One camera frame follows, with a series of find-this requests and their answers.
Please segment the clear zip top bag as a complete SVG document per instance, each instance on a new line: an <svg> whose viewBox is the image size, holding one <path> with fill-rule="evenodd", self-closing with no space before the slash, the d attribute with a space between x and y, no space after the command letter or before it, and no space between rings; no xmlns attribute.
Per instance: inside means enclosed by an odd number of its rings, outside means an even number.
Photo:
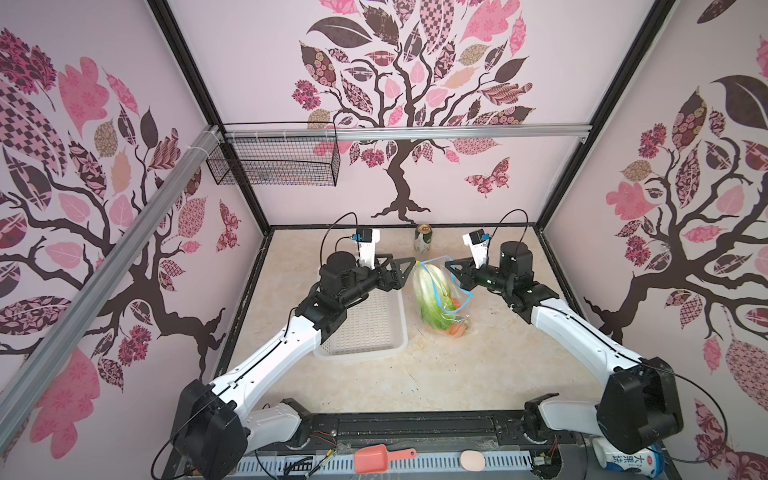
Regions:
<svg viewBox="0 0 768 480"><path fill-rule="evenodd" d="M470 329L467 311L474 295L445 267L448 260L417 261L411 278L422 322L436 333L460 338Z"/></svg>

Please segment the green lettuce toy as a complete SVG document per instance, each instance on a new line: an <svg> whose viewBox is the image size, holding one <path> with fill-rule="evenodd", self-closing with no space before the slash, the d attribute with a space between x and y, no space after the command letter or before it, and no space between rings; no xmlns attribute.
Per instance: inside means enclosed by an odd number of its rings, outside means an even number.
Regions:
<svg viewBox="0 0 768 480"><path fill-rule="evenodd" d="M414 272L414 290L420 317L429 327L447 331L457 322L461 303L441 268L432 263L419 263Z"/></svg>

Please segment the white plastic perforated basket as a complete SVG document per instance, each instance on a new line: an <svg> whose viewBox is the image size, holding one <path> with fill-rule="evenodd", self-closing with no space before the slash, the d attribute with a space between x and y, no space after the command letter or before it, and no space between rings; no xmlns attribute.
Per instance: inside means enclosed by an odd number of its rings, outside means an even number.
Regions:
<svg viewBox="0 0 768 480"><path fill-rule="evenodd" d="M398 290L373 290L354 306L324 306L317 303L319 280L303 313L318 332L315 356L329 361L357 361L404 348L407 339Z"/></svg>

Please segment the orange carrot toy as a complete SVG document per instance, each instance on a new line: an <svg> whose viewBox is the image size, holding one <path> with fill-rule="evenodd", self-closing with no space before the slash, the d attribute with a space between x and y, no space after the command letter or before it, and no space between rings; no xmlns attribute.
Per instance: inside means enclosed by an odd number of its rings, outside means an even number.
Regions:
<svg viewBox="0 0 768 480"><path fill-rule="evenodd" d="M460 338L465 335L467 329L468 325L466 322L456 322L449 327L447 333L451 337Z"/></svg>

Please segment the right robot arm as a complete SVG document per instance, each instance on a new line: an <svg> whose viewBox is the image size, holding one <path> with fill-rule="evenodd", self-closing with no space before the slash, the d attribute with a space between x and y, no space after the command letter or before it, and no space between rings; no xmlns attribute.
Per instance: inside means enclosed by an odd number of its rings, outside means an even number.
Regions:
<svg viewBox="0 0 768 480"><path fill-rule="evenodd" d="M633 454L680 433L684 419L671 366L644 358L609 338L572 310L550 287L534 278L533 256L522 241L500 247L498 265L490 264L490 237L482 230L464 235L468 258L445 266L466 291L476 287L500 296L527 324L549 335L598 381L597 401L561 398L556 393L526 402L522 429L532 442L557 431L606 439Z"/></svg>

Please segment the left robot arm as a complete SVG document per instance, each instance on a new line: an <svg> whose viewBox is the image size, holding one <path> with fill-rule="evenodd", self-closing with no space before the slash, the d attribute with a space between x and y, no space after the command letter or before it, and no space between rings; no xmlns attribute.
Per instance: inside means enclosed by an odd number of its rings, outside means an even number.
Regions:
<svg viewBox="0 0 768 480"><path fill-rule="evenodd" d="M181 391L169 444L205 479L223 479L243 456L292 440L303 415L296 403L257 410L262 396L300 359L326 342L349 309L374 290L402 289L415 266L412 257L376 254L365 263L352 253L331 254L319 279L275 336L229 372Z"/></svg>

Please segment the green beverage can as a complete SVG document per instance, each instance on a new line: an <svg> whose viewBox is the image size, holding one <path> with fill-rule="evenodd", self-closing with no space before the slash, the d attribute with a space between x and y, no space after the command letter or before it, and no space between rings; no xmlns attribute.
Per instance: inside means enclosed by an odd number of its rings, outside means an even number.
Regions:
<svg viewBox="0 0 768 480"><path fill-rule="evenodd" d="M429 224L419 224L415 228L413 247L417 253L426 253L431 249L433 230Z"/></svg>

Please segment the beige oval sponge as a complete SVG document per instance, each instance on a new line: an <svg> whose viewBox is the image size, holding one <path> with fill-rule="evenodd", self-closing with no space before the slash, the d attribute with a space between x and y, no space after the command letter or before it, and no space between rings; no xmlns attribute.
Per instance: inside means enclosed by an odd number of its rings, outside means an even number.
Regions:
<svg viewBox="0 0 768 480"><path fill-rule="evenodd" d="M459 465L468 472L482 472L486 468L486 459L480 451L465 450L460 453Z"/></svg>

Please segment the pink plastic scoop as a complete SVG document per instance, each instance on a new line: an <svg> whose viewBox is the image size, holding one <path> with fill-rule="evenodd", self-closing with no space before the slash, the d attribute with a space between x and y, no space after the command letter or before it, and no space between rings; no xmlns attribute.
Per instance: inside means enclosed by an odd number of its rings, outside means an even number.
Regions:
<svg viewBox="0 0 768 480"><path fill-rule="evenodd" d="M412 460L418 456L413 449L389 451L386 445L364 447L354 454L354 471L358 475L387 472L392 462Z"/></svg>

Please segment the white blue yogurt cup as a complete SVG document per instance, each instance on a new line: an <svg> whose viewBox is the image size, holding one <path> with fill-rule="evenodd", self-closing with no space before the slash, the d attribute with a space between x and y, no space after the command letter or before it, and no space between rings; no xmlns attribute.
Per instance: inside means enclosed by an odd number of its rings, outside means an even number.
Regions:
<svg viewBox="0 0 768 480"><path fill-rule="evenodd" d="M661 456L650 449L624 453L603 437L594 437L592 447L604 470L638 474L648 479L656 479L663 473L664 462Z"/></svg>

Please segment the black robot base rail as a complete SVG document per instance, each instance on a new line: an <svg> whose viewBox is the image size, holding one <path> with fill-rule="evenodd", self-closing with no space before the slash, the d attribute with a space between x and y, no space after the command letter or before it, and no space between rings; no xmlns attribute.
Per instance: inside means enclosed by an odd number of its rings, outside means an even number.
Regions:
<svg viewBox="0 0 768 480"><path fill-rule="evenodd" d="M566 401L555 393L521 410L314 414L292 398L238 417L234 402L205 393L181 399L170 445L206 479L222 479L253 451L307 449L312 436L334 432L349 444L378 440L495 437L501 445L547 444L575 433L607 439L635 453L678 434L684 426L677 400L644 396Z"/></svg>

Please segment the aluminium rail back wall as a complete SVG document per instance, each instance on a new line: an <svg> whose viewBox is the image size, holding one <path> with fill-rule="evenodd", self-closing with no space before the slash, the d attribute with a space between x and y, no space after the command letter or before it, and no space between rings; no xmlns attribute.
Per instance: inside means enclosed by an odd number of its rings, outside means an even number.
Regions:
<svg viewBox="0 0 768 480"><path fill-rule="evenodd" d="M587 138L592 130L588 124L520 124L520 125L471 125L442 127L385 127L385 128L330 128L318 129L255 129L235 130L228 128L227 139L278 139L312 141L379 141L379 140L442 140L460 138L532 138L532 137L577 137Z"/></svg>

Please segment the aluminium rail wall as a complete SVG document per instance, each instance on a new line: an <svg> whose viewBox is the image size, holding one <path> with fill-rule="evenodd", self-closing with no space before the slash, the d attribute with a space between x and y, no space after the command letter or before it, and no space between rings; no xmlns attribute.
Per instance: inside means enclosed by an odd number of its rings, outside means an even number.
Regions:
<svg viewBox="0 0 768 480"><path fill-rule="evenodd" d="M379 141L379 140L442 140L460 138L532 138L532 137L577 137L587 138L592 130L588 124L520 124L520 125L471 125L442 127L385 127L385 128L330 128L318 129L255 129L235 130L228 128L227 139L278 139L312 141Z"/></svg>
<svg viewBox="0 0 768 480"><path fill-rule="evenodd" d="M1 392L1 447L6 448L53 378L63 368L134 260L171 210L195 171L221 140L221 128L209 125L191 143L181 164L142 208L137 219L105 256L102 265L72 300L63 317L29 355Z"/></svg>

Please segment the aluminium rail left wall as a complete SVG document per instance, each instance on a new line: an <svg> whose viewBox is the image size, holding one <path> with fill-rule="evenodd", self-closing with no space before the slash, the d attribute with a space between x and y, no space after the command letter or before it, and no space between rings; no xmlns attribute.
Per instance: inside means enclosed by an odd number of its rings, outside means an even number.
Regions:
<svg viewBox="0 0 768 480"><path fill-rule="evenodd" d="M142 208L137 219L105 256L102 265L72 300L63 317L29 355L1 392L1 447L6 448L53 378L63 368L134 260L171 210L195 171L221 140L221 128L209 125L191 143L181 164Z"/></svg>

